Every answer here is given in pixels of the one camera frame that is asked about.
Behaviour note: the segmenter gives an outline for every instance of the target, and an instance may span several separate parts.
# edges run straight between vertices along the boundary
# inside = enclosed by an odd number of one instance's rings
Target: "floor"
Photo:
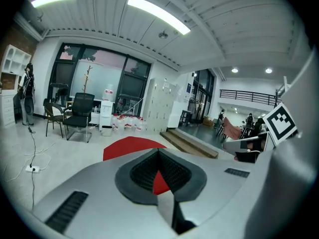
[[[218,133],[217,129],[214,129],[213,127],[208,127],[202,124],[199,124],[196,126],[195,124],[193,126],[179,126],[178,129],[195,136],[196,138],[209,143],[213,146],[215,146],[218,149],[223,149],[223,143],[224,139],[222,137],[222,134],[219,136],[216,136]]]
[[[74,134],[69,141],[66,141],[65,138],[62,139],[60,127],[57,124],[55,124],[54,129],[49,124],[48,136],[45,137],[45,128],[46,120],[35,118],[34,126],[31,129],[35,132],[32,136],[35,140],[37,156],[32,164],[41,169],[47,167],[39,174],[33,174],[34,204],[81,169],[101,162],[105,147],[126,136],[134,136],[133,132],[126,132],[124,135],[104,137],[100,135],[97,128],[92,127],[90,128],[92,138],[89,143],[86,143],[85,135],[82,134]],[[2,150],[0,171],[3,188],[13,201],[31,210],[33,189],[31,173],[25,171],[25,164],[30,164],[34,153],[31,134],[21,121],[9,128],[0,129],[0,134],[4,136],[0,139]],[[159,134],[139,135],[139,137],[157,141],[167,148],[176,149]]]

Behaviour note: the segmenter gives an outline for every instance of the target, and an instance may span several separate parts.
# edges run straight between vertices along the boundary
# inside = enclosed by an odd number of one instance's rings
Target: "black railing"
[[[239,90],[220,90],[219,97],[256,102],[256,103],[261,103],[261,104],[265,104],[269,106],[275,106],[276,104],[276,96],[262,94],[258,92],[239,91]]]

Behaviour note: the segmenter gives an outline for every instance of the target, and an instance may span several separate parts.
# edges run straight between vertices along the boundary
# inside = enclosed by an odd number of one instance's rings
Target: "locker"
[[[175,99],[176,86],[164,80],[150,80],[143,117],[148,124],[147,134],[166,131]]]

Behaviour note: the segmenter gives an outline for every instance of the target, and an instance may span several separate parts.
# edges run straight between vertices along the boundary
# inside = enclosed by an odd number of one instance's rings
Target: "step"
[[[182,152],[186,152],[199,157],[208,157],[170,132],[160,132],[160,135]]]
[[[203,153],[205,156],[210,158],[217,158],[218,152],[209,148],[208,146],[188,137],[187,135],[176,131],[175,129],[169,129],[168,132],[178,137],[180,140],[186,142],[191,147],[197,149],[199,152]]]

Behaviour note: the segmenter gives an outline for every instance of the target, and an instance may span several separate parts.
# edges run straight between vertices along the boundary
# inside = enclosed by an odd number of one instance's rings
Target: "ceiling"
[[[228,76],[229,68],[237,66],[242,74],[247,72],[241,77],[247,77],[262,65],[276,68],[272,76],[281,77],[284,70],[298,72],[310,51],[303,24],[285,0],[147,1],[191,31],[181,35],[161,19],[127,5],[127,0],[65,0],[39,8],[26,1],[20,11],[40,33],[48,28],[48,36],[112,41],[180,72],[219,67]],[[162,31],[167,39],[158,37]],[[264,76],[264,70],[256,74]]]
[[[237,73],[233,73],[232,66],[220,67],[223,75],[226,79],[228,78],[261,78],[267,80],[278,80],[279,82],[284,82],[284,76],[287,77],[287,81],[291,83],[297,76],[299,70],[295,68],[285,68],[285,67],[271,67],[272,73],[268,74],[265,70],[268,66],[256,65],[256,66],[237,66]]]
[[[230,104],[220,104],[220,106],[222,108],[224,108],[225,110],[229,111],[229,112],[233,112],[235,113],[235,108],[237,108],[237,112],[239,114],[243,114],[245,116],[248,116],[249,113],[251,113],[253,115],[254,118],[258,118],[258,116],[261,116],[262,114],[268,114],[269,112],[267,111],[263,111],[263,110],[259,110],[259,109],[254,109],[254,108],[247,108],[245,106],[235,106],[235,105],[230,105]]]

